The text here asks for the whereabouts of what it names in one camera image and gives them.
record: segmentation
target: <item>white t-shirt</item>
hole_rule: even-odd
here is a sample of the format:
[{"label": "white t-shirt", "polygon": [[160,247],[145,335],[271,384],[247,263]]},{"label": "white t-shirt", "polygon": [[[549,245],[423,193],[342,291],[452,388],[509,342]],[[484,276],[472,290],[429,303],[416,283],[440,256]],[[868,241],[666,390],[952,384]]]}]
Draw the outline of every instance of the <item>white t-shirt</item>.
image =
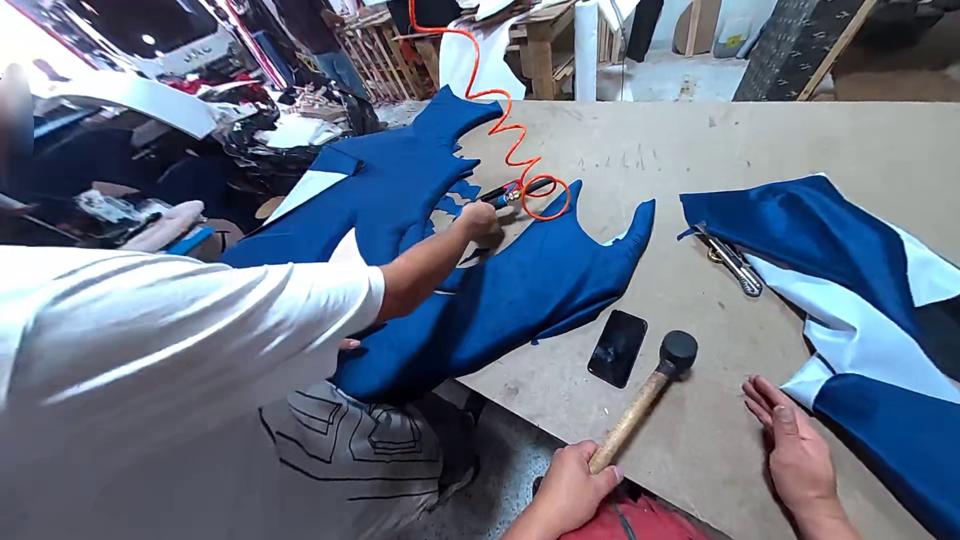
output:
[{"label": "white t-shirt", "polygon": [[383,292],[365,265],[0,246],[3,537],[273,537],[256,409],[331,376]]}]

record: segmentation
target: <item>rubber mallet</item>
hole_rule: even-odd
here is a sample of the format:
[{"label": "rubber mallet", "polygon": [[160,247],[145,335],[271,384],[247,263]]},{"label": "rubber mallet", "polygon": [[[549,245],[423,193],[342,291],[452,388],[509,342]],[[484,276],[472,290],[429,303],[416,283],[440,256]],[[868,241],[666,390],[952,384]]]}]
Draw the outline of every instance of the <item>rubber mallet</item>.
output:
[{"label": "rubber mallet", "polygon": [[685,331],[674,330],[663,337],[660,344],[660,365],[654,370],[626,412],[620,417],[603,444],[590,459],[590,473],[597,474],[607,468],[613,456],[627,442],[634,428],[643,419],[663,388],[672,380],[677,380],[690,369],[697,357],[697,340]]}]

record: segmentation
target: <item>orange coiled air hose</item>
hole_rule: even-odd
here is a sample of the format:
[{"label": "orange coiled air hose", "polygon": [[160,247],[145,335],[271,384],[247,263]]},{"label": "orange coiled air hose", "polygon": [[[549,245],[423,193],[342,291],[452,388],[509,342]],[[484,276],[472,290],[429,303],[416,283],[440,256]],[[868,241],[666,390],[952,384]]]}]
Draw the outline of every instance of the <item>orange coiled air hose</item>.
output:
[{"label": "orange coiled air hose", "polygon": [[[523,167],[523,172],[520,173],[520,178],[517,179],[515,182],[506,184],[507,186],[511,184],[519,185],[520,205],[523,206],[523,210],[528,214],[530,214],[530,217],[533,217],[534,219],[539,219],[540,221],[549,221],[551,219],[555,219],[563,215],[563,213],[566,212],[568,208],[570,208],[570,187],[564,181],[549,174],[538,174],[537,176],[531,178],[530,180],[526,180],[527,173],[530,171],[531,168],[533,168],[534,165],[537,164],[538,161],[540,161],[543,158],[543,156],[536,156],[535,158],[530,158],[524,161],[517,161],[517,162],[510,161],[511,157],[514,154],[514,150],[516,150],[516,147],[519,146],[520,143],[523,142],[523,138],[527,136],[527,127],[522,124],[511,124],[509,126],[503,125],[503,123],[507,120],[507,116],[510,116],[510,110],[514,107],[514,100],[510,96],[510,92],[502,88],[490,88],[487,90],[481,90],[479,92],[472,93],[473,80],[476,79],[477,69],[480,67],[480,44],[477,43],[476,37],[474,37],[473,34],[471,34],[470,32],[466,30],[460,30],[459,28],[426,27],[426,26],[421,26],[417,24],[417,16],[414,14],[414,2],[415,0],[409,0],[409,5],[408,5],[408,13],[410,15],[410,26],[413,27],[414,31],[424,32],[424,33],[459,34],[461,36],[468,37],[470,41],[473,42],[473,52],[475,54],[473,56],[473,71],[470,73],[470,81],[469,83],[467,83],[467,91],[466,91],[467,99],[477,99],[479,97],[483,97],[490,94],[501,94],[507,98],[507,107],[503,111],[503,115],[500,116],[500,119],[496,121],[496,124],[494,124],[493,127],[490,128],[490,130],[487,132],[487,135],[495,135],[498,133],[505,132],[507,130],[520,130],[520,136],[516,139],[516,142],[514,143],[514,145],[510,147],[510,151],[507,152],[507,156],[503,159],[503,161],[511,167]],[[557,184],[562,185],[564,187],[564,190],[566,191],[566,203],[564,204],[564,207],[559,212],[548,217],[536,215],[532,211],[530,211],[530,209],[527,208],[527,188],[530,186],[530,184],[532,184],[533,182],[541,178],[549,179],[553,183],[550,186],[550,190],[540,195],[531,193],[530,194],[531,197],[546,197],[547,195],[553,193],[555,189],[557,189]]]}]

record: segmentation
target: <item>paper roll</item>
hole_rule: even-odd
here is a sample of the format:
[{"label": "paper roll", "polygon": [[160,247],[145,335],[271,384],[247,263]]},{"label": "paper roll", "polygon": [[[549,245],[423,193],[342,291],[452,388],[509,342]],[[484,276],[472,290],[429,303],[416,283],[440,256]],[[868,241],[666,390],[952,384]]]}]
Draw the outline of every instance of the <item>paper roll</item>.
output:
[{"label": "paper roll", "polygon": [[574,89],[577,101],[597,100],[597,0],[580,0],[573,11]]}]

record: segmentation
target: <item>phone screen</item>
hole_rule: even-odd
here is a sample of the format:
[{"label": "phone screen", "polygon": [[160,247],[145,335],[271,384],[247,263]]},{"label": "phone screen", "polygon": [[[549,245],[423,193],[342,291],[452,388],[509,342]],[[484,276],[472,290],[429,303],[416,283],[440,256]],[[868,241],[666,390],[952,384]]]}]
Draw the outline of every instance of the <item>phone screen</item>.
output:
[{"label": "phone screen", "polygon": [[617,388],[627,385],[640,344],[647,334],[647,322],[614,309],[600,334],[587,370]]}]

